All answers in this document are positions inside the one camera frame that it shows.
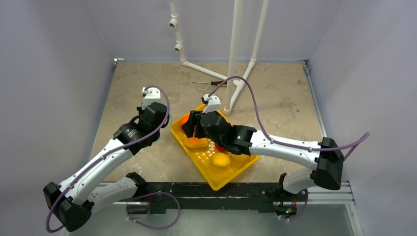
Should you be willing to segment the orange fruit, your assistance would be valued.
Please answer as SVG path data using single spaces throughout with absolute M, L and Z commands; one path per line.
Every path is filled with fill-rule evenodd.
M 182 128 L 182 126 L 187 123 L 189 119 L 189 116 L 183 116 L 180 120 L 179 120 L 179 127 Z

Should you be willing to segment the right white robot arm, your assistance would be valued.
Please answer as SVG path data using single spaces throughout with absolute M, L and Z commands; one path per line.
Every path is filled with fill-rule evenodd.
M 186 137 L 209 138 L 232 154 L 263 155 L 302 165 L 303 169 L 282 175 L 276 187 L 282 200 L 313 186 L 341 188 L 344 156 L 331 138 L 307 142 L 268 136 L 254 127 L 232 125 L 219 112 L 191 111 L 180 128 Z

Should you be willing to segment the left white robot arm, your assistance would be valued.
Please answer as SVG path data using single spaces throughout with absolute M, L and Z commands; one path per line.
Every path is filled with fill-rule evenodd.
M 61 183 L 48 183 L 43 193 L 49 209 L 45 228 L 55 233 L 73 232 L 104 207 L 124 199 L 145 198 L 146 181 L 137 173 L 101 187 L 101 182 L 118 166 L 160 138 L 166 127 L 170 105 L 159 102 L 139 108 L 139 114 L 119 127 L 105 147 L 85 166 Z

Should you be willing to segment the clear zip top bag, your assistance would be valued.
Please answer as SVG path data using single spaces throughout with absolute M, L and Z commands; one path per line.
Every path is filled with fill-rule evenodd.
M 160 129 L 160 136 L 159 136 L 158 140 L 156 141 L 157 143 L 162 141 L 164 138 L 166 138 L 168 136 L 168 134 L 171 131 L 172 125 L 173 125 L 172 112 L 170 111 L 169 115 L 168 115 L 167 122 L 166 122 L 166 126 L 164 128 Z

